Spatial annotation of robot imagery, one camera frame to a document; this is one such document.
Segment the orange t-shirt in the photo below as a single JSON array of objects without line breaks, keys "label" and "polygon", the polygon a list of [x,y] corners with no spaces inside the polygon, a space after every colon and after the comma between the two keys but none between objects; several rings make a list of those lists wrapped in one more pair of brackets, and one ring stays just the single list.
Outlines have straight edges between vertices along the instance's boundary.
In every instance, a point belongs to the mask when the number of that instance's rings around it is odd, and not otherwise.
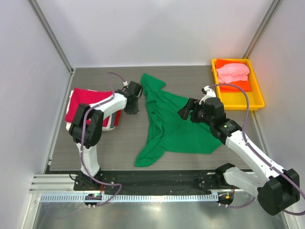
[{"label": "orange t-shirt", "polygon": [[[234,61],[228,61],[228,60],[224,60],[224,59],[217,59],[216,63],[215,63],[215,69],[221,68],[225,64],[229,64],[229,63],[241,63],[241,62],[234,62]],[[251,86],[250,86],[249,79],[247,81],[237,81],[237,82],[232,82],[230,84],[235,85],[235,86],[243,89],[245,92],[250,92],[251,91]]]}]

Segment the left aluminium corner post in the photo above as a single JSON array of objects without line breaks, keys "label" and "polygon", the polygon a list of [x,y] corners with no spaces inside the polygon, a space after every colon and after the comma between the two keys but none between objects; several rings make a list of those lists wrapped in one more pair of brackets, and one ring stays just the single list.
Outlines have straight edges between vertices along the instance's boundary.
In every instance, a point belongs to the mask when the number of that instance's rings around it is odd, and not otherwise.
[{"label": "left aluminium corner post", "polygon": [[40,24],[42,25],[43,29],[45,30],[47,36],[49,37],[53,47],[55,48],[56,52],[58,53],[60,59],[62,60],[63,64],[67,68],[70,74],[73,73],[73,67],[71,66],[70,62],[68,61],[61,45],[59,44],[51,26],[49,25],[44,13],[42,12],[38,2],[36,0],[28,0],[31,8],[33,9],[35,15],[37,16]]}]

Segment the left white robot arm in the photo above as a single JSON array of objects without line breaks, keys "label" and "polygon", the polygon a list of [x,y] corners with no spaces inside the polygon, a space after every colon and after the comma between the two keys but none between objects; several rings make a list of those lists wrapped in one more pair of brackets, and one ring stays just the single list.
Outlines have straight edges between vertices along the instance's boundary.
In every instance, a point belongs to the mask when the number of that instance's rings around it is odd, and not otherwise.
[{"label": "left white robot arm", "polygon": [[75,88],[70,95],[66,112],[66,129],[76,144],[81,172],[74,179],[74,190],[95,191],[101,186],[101,168],[97,144],[102,132],[114,129],[122,112],[138,113],[138,100],[143,88],[131,81],[116,91],[98,92]]}]

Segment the right aluminium corner post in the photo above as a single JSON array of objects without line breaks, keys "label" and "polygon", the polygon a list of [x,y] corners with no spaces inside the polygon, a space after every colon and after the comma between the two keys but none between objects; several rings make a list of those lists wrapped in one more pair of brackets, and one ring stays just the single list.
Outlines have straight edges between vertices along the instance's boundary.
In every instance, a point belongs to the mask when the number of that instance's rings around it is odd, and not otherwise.
[{"label": "right aluminium corner post", "polygon": [[282,0],[273,0],[271,2],[271,4],[270,4],[268,10],[266,11],[262,21],[260,22],[256,32],[254,33],[254,36],[252,37],[249,45],[247,46],[247,48],[245,50],[245,53],[243,55],[244,59],[249,59],[251,53],[253,52],[256,45],[259,43],[259,41],[262,38],[265,30],[267,29],[269,23],[271,22],[273,16],[275,15],[277,10],[279,9],[282,2],[283,2]]}]

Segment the aluminium corner post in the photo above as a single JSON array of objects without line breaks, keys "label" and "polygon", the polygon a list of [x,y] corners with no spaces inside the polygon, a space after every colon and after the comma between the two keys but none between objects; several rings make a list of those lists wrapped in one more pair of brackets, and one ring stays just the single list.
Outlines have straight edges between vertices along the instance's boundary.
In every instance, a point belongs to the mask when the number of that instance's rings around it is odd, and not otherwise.
[{"label": "aluminium corner post", "polygon": [[252,37],[249,45],[247,46],[247,48],[245,50],[245,53],[243,55],[244,59],[249,59],[251,53],[253,52],[256,45],[259,43],[259,41],[262,38],[265,30],[267,29],[269,23],[271,22],[273,16],[275,15],[277,10],[279,9],[282,2],[283,2],[282,0],[273,0],[271,2],[271,4],[270,4],[268,10],[266,11],[262,21],[260,22],[256,32],[254,33],[254,36]]},{"label": "aluminium corner post", "polygon": [[73,73],[73,67],[71,66],[70,62],[68,61],[61,45],[59,44],[51,26],[49,25],[44,13],[42,12],[38,2],[36,0],[28,0],[31,8],[33,9],[35,15],[37,16],[40,24],[42,25],[43,29],[45,30],[47,36],[49,37],[53,47],[55,48],[56,52],[58,53],[60,59],[62,60],[63,64],[67,68],[70,74]]}]

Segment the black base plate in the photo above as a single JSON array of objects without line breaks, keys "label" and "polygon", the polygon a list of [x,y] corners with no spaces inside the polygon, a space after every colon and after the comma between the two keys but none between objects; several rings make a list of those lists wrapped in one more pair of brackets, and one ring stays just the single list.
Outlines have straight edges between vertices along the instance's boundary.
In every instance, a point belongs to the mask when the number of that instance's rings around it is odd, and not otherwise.
[{"label": "black base plate", "polygon": [[221,184],[213,170],[115,170],[99,171],[95,178],[109,186],[99,184],[81,172],[76,173],[75,191],[97,191],[114,195],[121,184],[120,195],[169,196],[208,195],[212,190],[232,190],[237,187]]}]

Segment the aluminium frame rail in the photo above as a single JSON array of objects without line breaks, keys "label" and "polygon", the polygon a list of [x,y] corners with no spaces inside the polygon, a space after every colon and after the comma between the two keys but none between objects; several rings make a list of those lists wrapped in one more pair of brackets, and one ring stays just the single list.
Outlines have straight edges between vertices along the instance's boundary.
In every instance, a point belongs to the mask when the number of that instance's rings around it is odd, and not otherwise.
[{"label": "aluminium frame rail", "polygon": [[[223,179],[218,178],[217,175],[216,179],[221,184],[228,184]],[[76,174],[44,174],[44,175],[35,175],[30,187],[31,191],[41,191],[41,192],[60,192],[60,191],[67,191],[67,192],[77,192],[73,189],[74,181],[73,178],[76,177]],[[231,186],[237,187],[236,189],[239,190],[246,190],[246,191],[256,191],[258,187],[262,187],[266,182],[271,180],[271,177],[261,179],[253,172],[241,172],[237,175],[233,175],[230,180]],[[109,183],[101,183],[102,185],[109,186]],[[219,191],[231,191],[228,189],[219,190]]]}]

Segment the white folded t-shirt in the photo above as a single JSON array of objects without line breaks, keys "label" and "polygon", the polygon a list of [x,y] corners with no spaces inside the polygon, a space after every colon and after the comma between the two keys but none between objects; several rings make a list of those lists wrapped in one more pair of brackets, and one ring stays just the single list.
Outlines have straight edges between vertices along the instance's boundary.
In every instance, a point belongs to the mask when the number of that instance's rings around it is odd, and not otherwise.
[{"label": "white folded t-shirt", "polygon": [[[65,116],[66,129],[69,130],[77,108],[80,104],[94,104],[108,98],[111,94],[111,91],[99,92],[80,88],[74,88],[73,90],[71,90]],[[121,110],[117,111],[115,126],[119,124],[121,114]],[[109,116],[106,117],[103,121],[102,131],[110,131],[110,129],[108,128],[108,121]]]}]

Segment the yellow plastic bin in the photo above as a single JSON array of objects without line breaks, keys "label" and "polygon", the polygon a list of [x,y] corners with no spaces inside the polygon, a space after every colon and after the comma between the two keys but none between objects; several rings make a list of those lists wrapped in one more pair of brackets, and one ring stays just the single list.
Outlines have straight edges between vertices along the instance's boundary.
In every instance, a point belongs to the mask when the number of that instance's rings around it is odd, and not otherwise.
[{"label": "yellow plastic bin", "polygon": [[[250,111],[255,111],[265,106],[263,95],[261,93],[258,81],[256,79],[252,63],[249,59],[224,59],[226,61],[240,62],[245,64],[250,73],[248,74],[248,81],[251,91],[246,92],[249,100]],[[225,110],[246,110],[246,98],[244,94],[238,90],[237,92],[223,92],[220,87],[214,89],[217,97],[224,104]]]}]

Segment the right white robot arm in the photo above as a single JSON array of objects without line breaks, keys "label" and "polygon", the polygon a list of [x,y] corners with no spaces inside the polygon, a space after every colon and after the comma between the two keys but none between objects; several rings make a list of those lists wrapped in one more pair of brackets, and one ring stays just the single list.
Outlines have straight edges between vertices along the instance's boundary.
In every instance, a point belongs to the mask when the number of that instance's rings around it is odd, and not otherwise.
[{"label": "right white robot arm", "polygon": [[194,123],[204,123],[211,133],[233,150],[252,169],[243,172],[228,163],[216,169],[215,183],[219,188],[236,186],[255,197],[265,212],[274,216],[298,202],[304,192],[299,174],[286,170],[260,150],[234,120],[226,117],[224,105],[217,97],[190,98],[178,115]]}]

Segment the pink crumpled t-shirt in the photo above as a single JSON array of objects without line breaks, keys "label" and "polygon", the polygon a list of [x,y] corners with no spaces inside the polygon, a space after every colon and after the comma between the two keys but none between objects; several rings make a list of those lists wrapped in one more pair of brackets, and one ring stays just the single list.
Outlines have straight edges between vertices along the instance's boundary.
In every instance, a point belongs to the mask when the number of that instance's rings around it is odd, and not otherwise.
[{"label": "pink crumpled t-shirt", "polygon": [[218,82],[232,83],[237,81],[247,81],[250,73],[247,65],[243,63],[229,63],[216,69]]}]

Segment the green t-shirt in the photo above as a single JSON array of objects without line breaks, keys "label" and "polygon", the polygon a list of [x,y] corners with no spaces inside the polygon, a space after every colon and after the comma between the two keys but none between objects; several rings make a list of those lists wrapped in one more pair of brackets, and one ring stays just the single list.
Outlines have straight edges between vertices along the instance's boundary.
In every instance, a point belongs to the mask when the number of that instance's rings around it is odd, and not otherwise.
[{"label": "green t-shirt", "polygon": [[165,152],[211,154],[222,144],[206,124],[192,123],[178,115],[188,98],[163,90],[166,82],[146,73],[141,76],[141,85],[149,128],[146,145],[138,154],[135,167],[149,167]]}]

